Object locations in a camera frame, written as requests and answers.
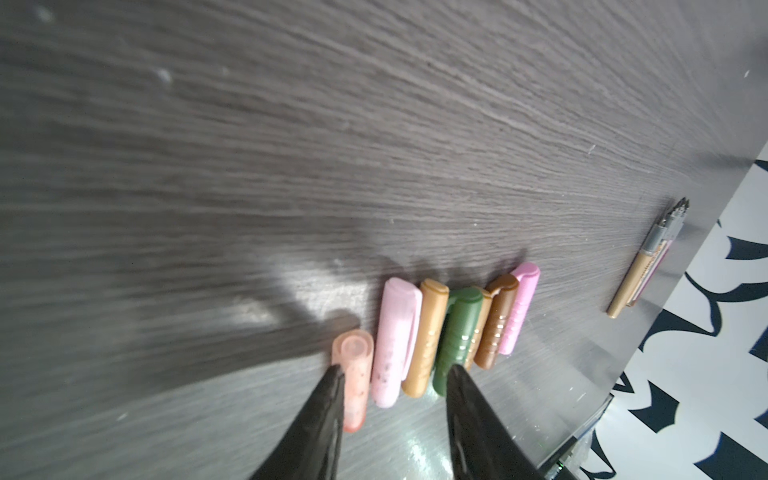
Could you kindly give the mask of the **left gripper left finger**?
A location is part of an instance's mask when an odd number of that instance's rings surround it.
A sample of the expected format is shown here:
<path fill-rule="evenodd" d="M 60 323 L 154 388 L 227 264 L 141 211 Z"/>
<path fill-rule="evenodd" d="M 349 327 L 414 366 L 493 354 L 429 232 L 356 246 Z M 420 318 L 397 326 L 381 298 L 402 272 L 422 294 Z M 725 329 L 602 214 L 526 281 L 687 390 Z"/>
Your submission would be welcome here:
<path fill-rule="evenodd" d="M 334 479 L 344 420 L 345 376 L 328 367 L 283 438 L 253 479 Z"/>

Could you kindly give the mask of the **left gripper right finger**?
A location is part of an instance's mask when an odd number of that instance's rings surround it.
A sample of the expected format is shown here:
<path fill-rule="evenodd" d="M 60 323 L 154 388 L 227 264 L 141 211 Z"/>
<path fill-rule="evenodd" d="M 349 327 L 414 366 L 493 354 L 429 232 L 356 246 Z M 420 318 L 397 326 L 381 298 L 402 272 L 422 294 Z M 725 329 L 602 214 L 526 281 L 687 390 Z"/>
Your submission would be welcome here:
<path fill-rule="evenodd" d="M 447 375 L 448 444 L 455 479 L 541 479 L 466 369 Z"/>

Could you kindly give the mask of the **gold pen cap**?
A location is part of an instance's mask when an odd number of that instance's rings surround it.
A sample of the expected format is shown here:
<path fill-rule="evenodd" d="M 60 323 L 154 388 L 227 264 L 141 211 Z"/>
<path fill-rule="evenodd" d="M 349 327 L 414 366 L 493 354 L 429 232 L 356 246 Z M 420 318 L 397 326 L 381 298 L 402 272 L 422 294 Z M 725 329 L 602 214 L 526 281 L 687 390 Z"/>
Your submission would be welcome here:
<path fill-rule="evenodd" d="M 488 319 L 490 307 L 493 301 L 493 296 L 487 290 L 482 288 L 478 288 L 478 290 L 482 294 L 483 299 L 482 299 L 481 309 L 478 315 L 478 320 L 476 322 L 473 336 L 471 338 L 468 355 L 464 362 L 464 367 L 466 370 L 470 370 L 474 362 L 474 357 L 477 353 L 479 343 L 483 335 L 483 330 L 485 328 L 485 324 Z"/>

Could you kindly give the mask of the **tan pen cap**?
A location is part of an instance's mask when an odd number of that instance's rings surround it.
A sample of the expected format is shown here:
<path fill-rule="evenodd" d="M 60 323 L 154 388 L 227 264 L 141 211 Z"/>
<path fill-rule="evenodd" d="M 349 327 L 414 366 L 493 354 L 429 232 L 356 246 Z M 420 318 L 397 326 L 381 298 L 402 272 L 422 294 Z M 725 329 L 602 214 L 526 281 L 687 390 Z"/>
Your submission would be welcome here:
<path fill-rule="evenodd" d="M 412 362 L 402 382 L 404 393 L 411 398 L 421 398 L 427 390 L 450 292 L 448 286 L 433 279 L 423 280 L 420 291 L 423 298 L 419 329 Z"/>

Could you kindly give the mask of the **green pen cap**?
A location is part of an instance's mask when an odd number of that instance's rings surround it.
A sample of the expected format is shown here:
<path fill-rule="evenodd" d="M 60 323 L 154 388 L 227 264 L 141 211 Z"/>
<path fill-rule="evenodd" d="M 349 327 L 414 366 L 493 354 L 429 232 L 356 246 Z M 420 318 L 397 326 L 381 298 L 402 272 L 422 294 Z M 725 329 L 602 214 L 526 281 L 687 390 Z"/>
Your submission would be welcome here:
<path fill-rule="evenodd" d="M 479 287 L 453 290 L 449 295 L 432 382 L 440 396 L 446 395 L 449 370 L 453 365 L 463 366 L 468 358 L 483 300 Z"/>

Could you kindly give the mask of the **lilac pink pen cap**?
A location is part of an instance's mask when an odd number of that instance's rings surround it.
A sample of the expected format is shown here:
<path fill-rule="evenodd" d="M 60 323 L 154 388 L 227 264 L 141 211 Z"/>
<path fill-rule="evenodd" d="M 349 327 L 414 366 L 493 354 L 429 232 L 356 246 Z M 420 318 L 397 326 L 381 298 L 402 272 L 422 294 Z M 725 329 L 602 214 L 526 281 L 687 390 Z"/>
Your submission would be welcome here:
<path fill-rule="evenodd" d="M 518 280 L 519 286 L 499 344 L 499 353 L 505 356 L 511 355 L 515 348 L 535 295 L 541 271 L 535 263 L 525 262 L 515 268 L 511 274 Z"/>

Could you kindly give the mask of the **translucent pink pen cap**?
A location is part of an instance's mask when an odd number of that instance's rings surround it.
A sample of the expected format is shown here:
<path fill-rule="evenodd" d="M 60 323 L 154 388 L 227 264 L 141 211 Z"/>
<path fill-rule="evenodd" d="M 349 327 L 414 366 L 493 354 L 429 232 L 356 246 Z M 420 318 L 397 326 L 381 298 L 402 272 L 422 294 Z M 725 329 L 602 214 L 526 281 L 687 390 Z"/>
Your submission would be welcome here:
<path fill-rule="evenodd" d="M 373 337 L 355 329 L 336 337 L 332 344 L 331 363 L 340 365 L 345 375 L 343 429 L 357 432 L 364 424 L 369 398 L 374 355 Z"/>

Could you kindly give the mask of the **pale pink pen cap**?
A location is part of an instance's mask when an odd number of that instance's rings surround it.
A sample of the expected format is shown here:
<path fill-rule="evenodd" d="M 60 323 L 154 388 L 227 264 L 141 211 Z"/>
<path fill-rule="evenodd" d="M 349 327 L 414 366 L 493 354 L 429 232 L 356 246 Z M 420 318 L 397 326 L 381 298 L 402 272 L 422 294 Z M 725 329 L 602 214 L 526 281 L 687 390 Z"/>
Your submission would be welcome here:
<path fill-rule="evenodd" d="M 423 294 L 414 284 L 392 277 L 384 284 L 377 328 L 371 396 L 391 408 L 406 379 L 418 335 Z"/>

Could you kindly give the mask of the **brown pen cap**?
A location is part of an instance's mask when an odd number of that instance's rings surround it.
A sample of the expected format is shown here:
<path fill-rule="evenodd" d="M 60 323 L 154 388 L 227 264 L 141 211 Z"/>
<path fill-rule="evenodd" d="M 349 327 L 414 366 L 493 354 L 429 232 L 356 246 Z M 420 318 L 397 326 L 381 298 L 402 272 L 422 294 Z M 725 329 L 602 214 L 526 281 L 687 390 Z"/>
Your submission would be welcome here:
<path fill-rule="evenodd" d="M 490 370 L 495 365 L 502 335 L 508 323 L 518 288 L 519 281 L 512 274 L 499 276 L 486 288 L 492 296 L 492 302 L 474 356 L 475 364 L 484 370 Z"/>

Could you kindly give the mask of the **gold ochre marker pen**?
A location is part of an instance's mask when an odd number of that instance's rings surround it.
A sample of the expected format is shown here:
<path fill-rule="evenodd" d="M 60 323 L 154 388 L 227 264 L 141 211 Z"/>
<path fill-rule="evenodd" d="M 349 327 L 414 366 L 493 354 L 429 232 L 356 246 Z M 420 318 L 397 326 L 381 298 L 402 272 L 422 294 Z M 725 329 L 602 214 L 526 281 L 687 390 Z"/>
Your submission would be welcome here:
<path fill-rule="evenodd" d="M 667 230 L 669 229 L 669 225 L 673 222 L 679 208 L 679 205 L 672 207 L 651 227 L 606 310 L 606 314 L 610 318 L 616 319 L 626 306 L 632 293 L 635 291 L 642 274 L 653 260 L 654 254 L 664 239 Z"/>

